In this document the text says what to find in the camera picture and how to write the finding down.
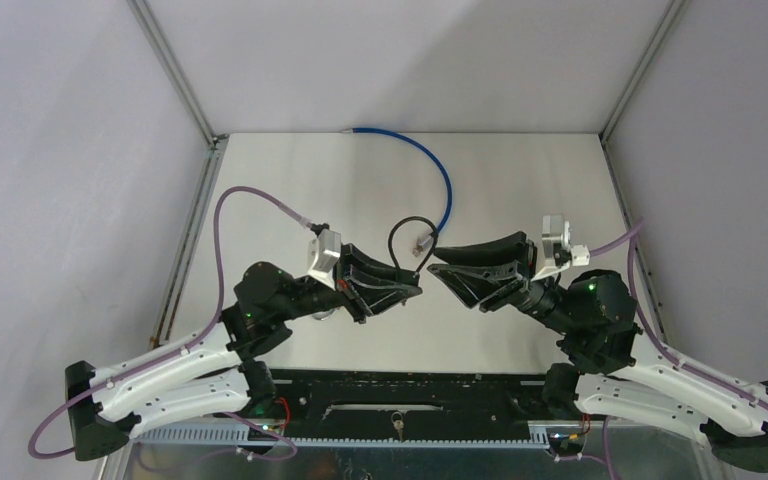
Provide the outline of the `brass padlock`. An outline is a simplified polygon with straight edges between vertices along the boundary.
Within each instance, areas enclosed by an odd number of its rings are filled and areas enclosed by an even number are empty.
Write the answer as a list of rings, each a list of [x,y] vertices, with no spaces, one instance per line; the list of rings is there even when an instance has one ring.
[[[330,309],[322,312],[316,312],[311,314],[311,318],[317,321],[324,321],[330,318],[336,312],[335,309]]]

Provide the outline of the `padlock key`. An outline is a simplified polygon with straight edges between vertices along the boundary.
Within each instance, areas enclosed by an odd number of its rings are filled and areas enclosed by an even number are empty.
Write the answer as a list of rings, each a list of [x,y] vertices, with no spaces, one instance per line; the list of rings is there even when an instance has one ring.
[[[390,417],[392,426],[396,432],[396,438],[399,442],[404,441],[404,415],[401,411],[395,411]]]

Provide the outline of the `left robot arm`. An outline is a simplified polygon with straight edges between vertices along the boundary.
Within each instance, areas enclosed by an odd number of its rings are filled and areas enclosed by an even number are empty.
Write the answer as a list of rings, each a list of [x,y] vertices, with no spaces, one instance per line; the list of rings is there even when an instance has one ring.
[[[107,456],[148,430],[192,417],[264,416],[275,406],[276,390],[259,358],[291,336],[289,321],[344,309],[365,323],[422,292],[419,272],[374,260],[352,244],[342,246],[330,277],[328,283],[295,278],[257,262],[206,336],[194,332],[108,367],[69,365],[64,374],[75,458]]]

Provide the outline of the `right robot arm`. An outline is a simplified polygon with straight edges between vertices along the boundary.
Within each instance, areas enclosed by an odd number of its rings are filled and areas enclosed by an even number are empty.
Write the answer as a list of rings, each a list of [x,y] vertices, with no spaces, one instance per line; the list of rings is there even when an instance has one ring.
[[[541,392],[551,416],[648,424],[768,473],[768,380],[727,376],[663,344],[622,275],[588,267],[587,247],[565,233],[535,245],[517,232],[434,255],[431,274],[465,306],[512,307],[557,333],[566,361],[549,368]]]

